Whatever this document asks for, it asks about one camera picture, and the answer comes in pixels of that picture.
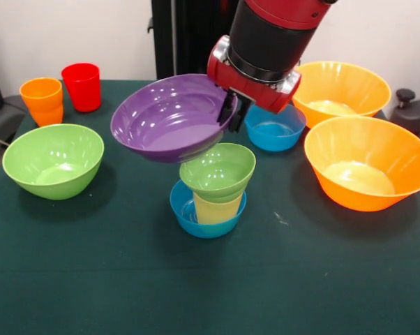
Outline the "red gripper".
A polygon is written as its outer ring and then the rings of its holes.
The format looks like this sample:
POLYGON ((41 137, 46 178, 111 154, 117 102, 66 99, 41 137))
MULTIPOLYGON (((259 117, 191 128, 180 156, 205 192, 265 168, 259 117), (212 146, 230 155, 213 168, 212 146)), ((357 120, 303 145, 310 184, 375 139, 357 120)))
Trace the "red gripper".
POLYGON ((254 80, 229 62, 230 37, 224 35, 214 45, 207 63, 207 75, 219 87, 227 90, 217 122, 229 122, 229 132, 238 133, 253 102, 260 108, 277 114, 292 100, 301 81, 301 74, 291 70, 277 83, 254 80), (239 110, 236 110, 237 95, 239 110))

